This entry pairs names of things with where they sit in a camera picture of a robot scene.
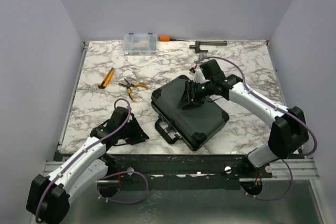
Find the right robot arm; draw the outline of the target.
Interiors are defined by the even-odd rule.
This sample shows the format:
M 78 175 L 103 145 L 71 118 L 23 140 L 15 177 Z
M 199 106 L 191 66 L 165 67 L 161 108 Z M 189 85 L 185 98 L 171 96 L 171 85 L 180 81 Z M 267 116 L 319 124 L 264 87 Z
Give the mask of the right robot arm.
M 241 165 L 246 177 L 255 177 L 260 167 L 276 159 L 286 159 L 308 141 L 304 113 L 299 107 L 287 108 L 253 91 L 243 76 L 225 76 L 214 59 L 201 64 L 200 69 L 206 81 L 185 83 L 179 109 L 201 106 L 206 96 L 219 95 L 244 107 L 270 128 L 268 142 L 250 152 Z

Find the black poker set case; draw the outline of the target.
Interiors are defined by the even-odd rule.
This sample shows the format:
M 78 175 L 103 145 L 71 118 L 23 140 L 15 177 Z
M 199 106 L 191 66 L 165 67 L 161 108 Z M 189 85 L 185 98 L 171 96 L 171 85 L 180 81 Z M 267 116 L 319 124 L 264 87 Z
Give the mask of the black poker set case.
M 152 92 L 151 105 L 159 114 L 155 129 L 169 143 L 178 139 L 191 149 L 200 149 L 229 121 L 229 115 L 214 102 L 205 101 L 196 108 L 179 109 L 186 83 L 190 79 L 180 75 Z

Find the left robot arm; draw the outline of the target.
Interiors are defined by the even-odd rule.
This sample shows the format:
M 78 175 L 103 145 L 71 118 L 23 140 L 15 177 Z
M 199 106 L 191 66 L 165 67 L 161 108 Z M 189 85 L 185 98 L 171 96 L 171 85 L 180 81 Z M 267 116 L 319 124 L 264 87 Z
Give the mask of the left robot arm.
M 36 223 L 61 223 L 74 198 L 96 180 L 116 177 L 120 185 L 122 175 L 136 173 L 131 168 L 121 171 L 107 154 L 111 147 L 116 147 L 119 140 L 134 145 L 148 139 L 134 114 L 127 108 L 116 107 L 111 118 L 95 127 L 65 163 L 47 176 L 37 175 L 33 179 L 26 209 L 35 215 Z

